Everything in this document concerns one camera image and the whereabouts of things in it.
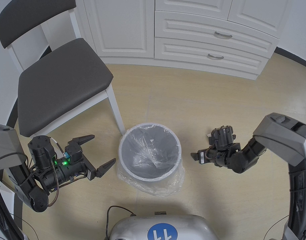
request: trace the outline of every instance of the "gray chair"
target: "gray chair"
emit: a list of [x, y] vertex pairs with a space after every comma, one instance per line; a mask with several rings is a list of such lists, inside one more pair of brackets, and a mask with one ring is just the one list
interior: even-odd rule
[[[111, 85], [113, 75], [81, 38], [75, 7], [75, 0], [12, 0], [0, 14], [0, 41], [21, 73], [18, 121], [23, 136], [48, 134], [105, 98], [109, 99], [121, 134], [125, 133]], [[24, 70], [12, 42], [67, 10], [76, 39]]]

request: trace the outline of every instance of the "barcode label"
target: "barcode label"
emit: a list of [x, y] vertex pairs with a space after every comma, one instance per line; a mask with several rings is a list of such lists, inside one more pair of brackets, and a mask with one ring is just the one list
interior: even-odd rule
[[201, 152], [201, 164], [204, 163], [204, 152]]

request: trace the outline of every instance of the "drawer handle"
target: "drawer handle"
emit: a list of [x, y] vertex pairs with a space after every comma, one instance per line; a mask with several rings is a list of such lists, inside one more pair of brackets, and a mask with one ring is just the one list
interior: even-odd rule
[[221, 34], [221, 33], [218, 33], [218, 32], [216, 32], [216, 31], [214, 32], [214, 34], [216, 34], [216, 35], [218, 35], [218, 36], [220, 36], [220, 37], [221, 37], [221, 36], [222, 36], [222, 37], [225, 37], [225, 38], [226, 38], [226, 37], [227, 37], [227, 38], [232, 38], [232, 37], [233, 37], [232, 35]]
[[217, 56], [213, 56], [211, 54], [208, 54], [207, 56], [210, 57], [210, 58], [214, 58], [214, 59], [216, 58], [216, 59], [220, 59], [220, 60], [224, 58], [224, 56], [217, 57]]

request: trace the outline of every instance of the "light wood floor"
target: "light wood floor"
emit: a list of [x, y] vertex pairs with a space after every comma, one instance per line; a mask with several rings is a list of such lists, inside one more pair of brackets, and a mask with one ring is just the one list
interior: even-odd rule
[[[108, 65], [126, 128], [157, 122], [172, 129], [182, 145], [186, 170], [179, 194], [159, 198], [137, 191], [116, 176], [113, 167], [103, 178], [80, 180], [59, 192], [58, 201], [43, 213], [23, 206], [23, 219], [40, 240], [104, 239], [110, 205], [127, 207], [139, 216], [196, 214], [206, 218], [219, 237], [230, 240], [263, 239], [266, 231], [288, 214], [287, 163], [270, 151], [243, 174], [199, 165], [191, 152], [208, 147], [206, 134], [231, 125], [236, 142], [244, 146], [271, 112], [284, 113], [306, 123], [306, 67], [273, 54], [256, 81], [194, 70], [133, 65]], [[95, 134], [83, 145], [95, 167], [118, 157], [121, 135], [107, 100], [100, 102], [50, 134], [62, 147], [73, 137]], [[28, 138], [20, 137], [29, 154]], [[129, 216], [111, 210], [111, 228]], [[266, 239], [281, 239], [287, 219], [274, 226]], [[30, 227], [24, 232], [35, 239]]]

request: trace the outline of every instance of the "plastic bag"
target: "plastic bag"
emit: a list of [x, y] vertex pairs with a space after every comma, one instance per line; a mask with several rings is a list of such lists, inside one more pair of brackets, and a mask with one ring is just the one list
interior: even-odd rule
[[148, 194], [166, 197], [180, 191], [184, 174], [181, 145], [170, 129], [142, 123], [124, 134], [117, 168], [120, 179]]

